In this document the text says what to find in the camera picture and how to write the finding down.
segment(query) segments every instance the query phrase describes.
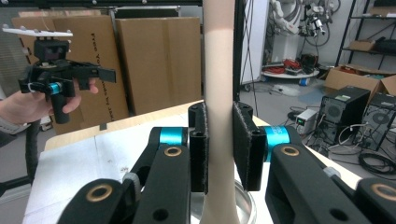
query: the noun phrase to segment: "black handle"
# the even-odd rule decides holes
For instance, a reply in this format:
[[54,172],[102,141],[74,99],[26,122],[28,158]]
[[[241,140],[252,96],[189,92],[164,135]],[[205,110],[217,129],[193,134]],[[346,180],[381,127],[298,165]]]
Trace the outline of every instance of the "black handle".
[[55,116],[56,123],[67,123],[70,120],[69,115],[62,111],[62,108],[66,105],[66,98],[61,94],[53,94],[50,100],[52,102],[53,115]]

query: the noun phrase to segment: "human hand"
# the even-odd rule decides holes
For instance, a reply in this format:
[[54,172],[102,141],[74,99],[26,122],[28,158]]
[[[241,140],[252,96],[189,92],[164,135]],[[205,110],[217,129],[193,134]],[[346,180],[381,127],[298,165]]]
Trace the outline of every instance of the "human hand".
[[[75,89],[78,83],[74,80]],[[95,79],[90,79],[90,92],[97,93]],[[67,104],[63,107],[65,114],[75,110],[81,103],[81,96],[76,92],[75,97],[67,98]],[[24,124],[41,119],[53,114],[52,104],[46,101],[46,95],[41,92],[21,93],[20,91],[0,101],[0,117],[14,124]]]

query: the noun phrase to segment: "shelving unit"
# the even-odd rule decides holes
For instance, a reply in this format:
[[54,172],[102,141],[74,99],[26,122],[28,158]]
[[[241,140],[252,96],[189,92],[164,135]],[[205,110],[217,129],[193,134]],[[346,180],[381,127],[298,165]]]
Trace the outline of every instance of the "shelving unit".
[[[367,54],[373,54],[373,55],[382,55],[381,62],[379,63],[379,66],[378,66],[378,69],[380,69],[381,65],[382,65],[382,62],[384,61],[384,58],[386,56],[394,57],[394,56],[396,56],[396,54],[395,53],[378,52],[378,51],[375,51],[375,50],[364,51],[364,50],[350,49],[348,47],[345,47],[347,33],[349,32],[349,25],[350,25],[350,22],[352,20],[361,20],[360,23],[359,23],[358,31],[357,31],[356,36],[355,36],[355,40],[359,40],[360,35],[361,35],[361,29],[363,27],[364,21],[366,21],[366,20],[378,20],[378,21],[394,20],[394,23],[392,25],[390,25],[390,26],[393,26],[393,29],[392,29],[392,32],[391,32],[389,37],[392,37],[393,34],[394,34],[394,31],[395,31],[395,28],[396,28],[396,18],[378,17],[378,16],[354,16],[353,15],[353,11],[355,9],[356,2],[357,2],[357,0],[353,0],[352,6],[351,6],[350,11],[349,11],[349,16],[348,16],[348,19],[347,19],[347,22],[346,22],[346,29],[344,31],[344,35],[343,35],[343,39],[342,39],[342,42],[341,42],[340,49],[338,51],[338,56],[337,56],[337,61],[335,63],[335,66],[338,66],[338,64],[340,63],[341,54],[343,53],[343,51],[344,50],[348,50],[348,51],[350,51],[348,63],[352,62],[352,58],[353,58],[355,52],[361,52],[361,53],[367,53]],[[369,7],[371,2],[372,2],[372,0],[367,0],[366,1],[366,4],[364,6],[364,10],[362,12],[362,15],[366,14],[368,12],[368,7]]]

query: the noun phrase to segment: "brass ring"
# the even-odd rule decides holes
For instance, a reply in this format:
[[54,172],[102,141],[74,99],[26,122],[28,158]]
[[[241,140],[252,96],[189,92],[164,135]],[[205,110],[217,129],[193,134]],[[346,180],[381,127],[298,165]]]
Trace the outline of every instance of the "brass ring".
[[288,156],[298,156],[300,154],[300,151],[294,147],[282,147],[280,150]]
[[[94,193],[99,190],[104,189],[105,192],[101,195],[94,195]],[[113,192],[113,188],[108,184],[100,184],[90,189],[87,193],[87,200],[92,203],[100,202],[110,196],[111,192]]]
[[[384,184],[373,184],[372,190],[376,195],[378,195],[384,199],[388,199],[390,201],[396,202],[396,189],[395,188],[390,187],[388,185],[384,185]],[[384,192],[384,190],[388,190],[391,195]]]
[[169,147],[164,151],[165,155],[168,157],[176,157],[181,154],[180,147]]

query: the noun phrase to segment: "computer tower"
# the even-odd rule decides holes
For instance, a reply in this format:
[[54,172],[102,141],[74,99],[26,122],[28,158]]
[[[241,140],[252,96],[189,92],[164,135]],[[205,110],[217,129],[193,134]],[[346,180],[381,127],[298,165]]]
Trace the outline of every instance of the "computer tower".
[[[346,86],[323,96],[318,113],[316,134],[325,134],[323,140],[331,145],[338,144],[338,136],[346,127],[361,124],[364,108],[370,97],[370,91],[358,87]],[[358,129],[345,131],[353,134]]]
[[362,124],[354,143],[363,148],[379,150],[396,116],[396,97],[376,93],[364,112]]

